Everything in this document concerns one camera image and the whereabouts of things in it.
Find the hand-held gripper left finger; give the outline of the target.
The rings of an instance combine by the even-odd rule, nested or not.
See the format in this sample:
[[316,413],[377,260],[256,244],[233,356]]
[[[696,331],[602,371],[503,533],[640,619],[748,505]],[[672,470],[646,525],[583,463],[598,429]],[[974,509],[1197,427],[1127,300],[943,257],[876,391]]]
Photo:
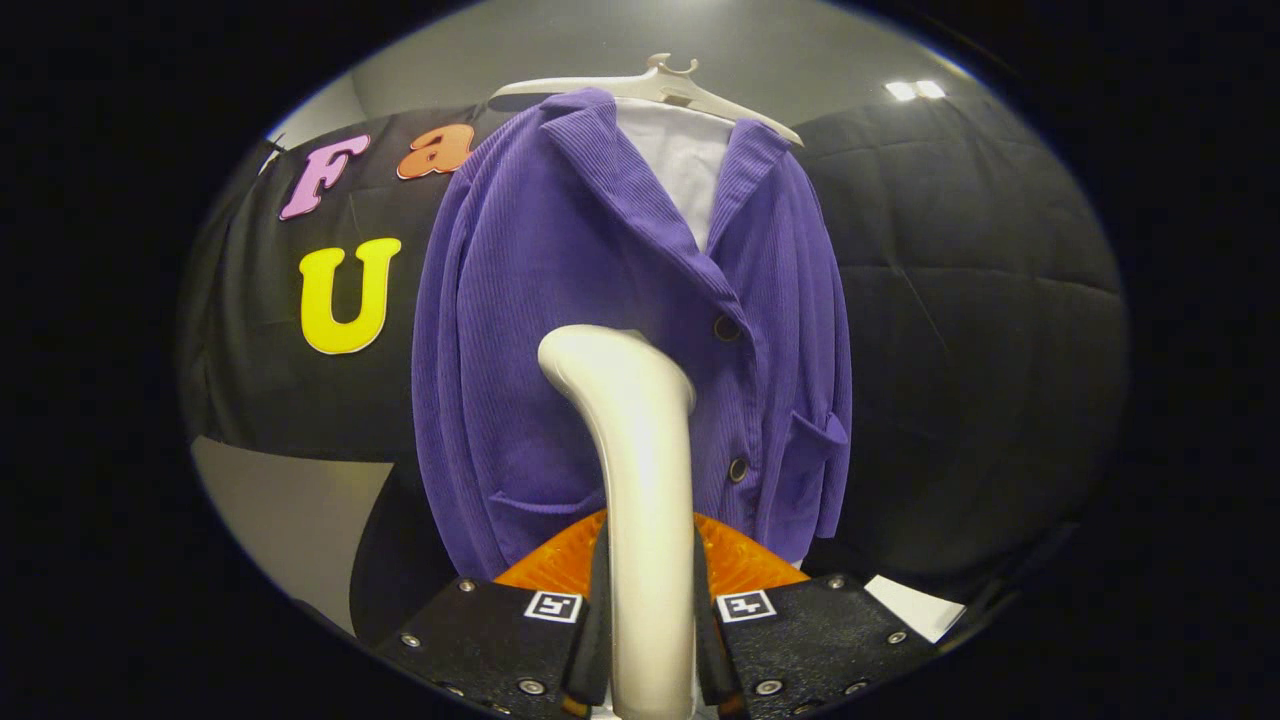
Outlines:
[[605,511],[493,582],[458,577],[378,646],[440,701],[431,719],[590,719],[612,661]]

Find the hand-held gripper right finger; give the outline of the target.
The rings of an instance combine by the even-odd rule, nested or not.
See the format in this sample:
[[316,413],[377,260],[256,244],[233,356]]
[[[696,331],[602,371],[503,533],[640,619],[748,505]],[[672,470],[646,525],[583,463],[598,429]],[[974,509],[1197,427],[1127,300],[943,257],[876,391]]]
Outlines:
[[722,719],[824,719],[940,651],[845,573],[810,577],[694,518],[695,666]]

